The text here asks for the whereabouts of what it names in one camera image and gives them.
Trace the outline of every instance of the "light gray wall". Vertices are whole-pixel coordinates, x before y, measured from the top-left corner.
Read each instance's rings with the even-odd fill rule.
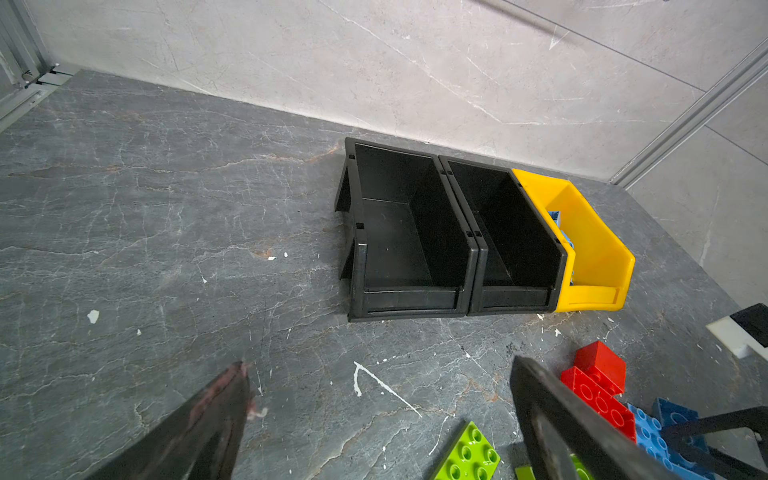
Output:
[[[768,75],[629,191],[742,307],[768,301]]]
[[[521,3],[561,26],[500,0],[27,0],[60,61],[603,180],[768,22],[764,0]]]

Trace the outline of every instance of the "blue lego brick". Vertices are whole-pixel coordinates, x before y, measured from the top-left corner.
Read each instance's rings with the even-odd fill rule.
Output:
[[[683,480],[707,480],[707,477],[703,477],[695,472],[692,472],[691,470],[675,464],[672,464],[672,472],[676,473],[677,476]]]
[[[667,450],[667,443],[661,438],[661,424],[654,417],[647,415],[636,406],[627,404],[630,412],[634,413],[634,427],[637,430],[637,445],[645,452],[662,463],[672,472],[672,462]]]
[[[684,406],[672,403],[669,400],[662,398],[656,399],[652,411],[654,416],[659,419],[662,428],[669,425],[675,425],[677,423],[690,422],[699,419],[699,412],[696,410],[688,409]],[[705,453],[709,453],[710,451],[707,447],[707,441],[704,439],[704,435],[696,435],[695,437],[690,437],[688,445],[692,445],[693,447],[696,447]],[[703,467],[700,467],[695,462],[687,461],[674,450],[670,450],[670,460],[675,465],[679,465],[686,470],[690,470],[699,476],[703,476],[709,480],[714,480],[715,478],[712,472],[706,470]]]

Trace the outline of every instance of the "plastic bin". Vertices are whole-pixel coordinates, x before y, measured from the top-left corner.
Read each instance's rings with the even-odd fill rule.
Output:
[[[478,246],[438,158],[345,143],[336,210],[350,213],[350,321],[465,315]]]
[[[620,310],[627,299],[634,269],[632,252],[570,181],[518,169],[512,172],[568,252],[556,311]],[[552,211],[561,212],[560,228],[548,214]]]
[[[478,243],[469,315],[552,312],[567,255],[508,168],[440,157]]]

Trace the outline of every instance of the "black storage bin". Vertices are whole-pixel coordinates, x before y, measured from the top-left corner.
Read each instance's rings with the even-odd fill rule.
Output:
[[[478,245],[435,155],[346,139],[349,320],[463,316]]]
[[[568,255],[511,169],[439,159],[480,249],[468,314],[554,312]]]

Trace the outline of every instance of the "yellow storage bin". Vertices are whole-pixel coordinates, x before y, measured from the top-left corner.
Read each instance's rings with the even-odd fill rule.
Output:
[[[632,252],[570,181],[516,168],[512,171],[568,253],[555,311],[620,310],[627,299],[634,269]],[[561,212],[560,228],[549,215],[552,211]],[[574,243],[575,250],[563,232]]]

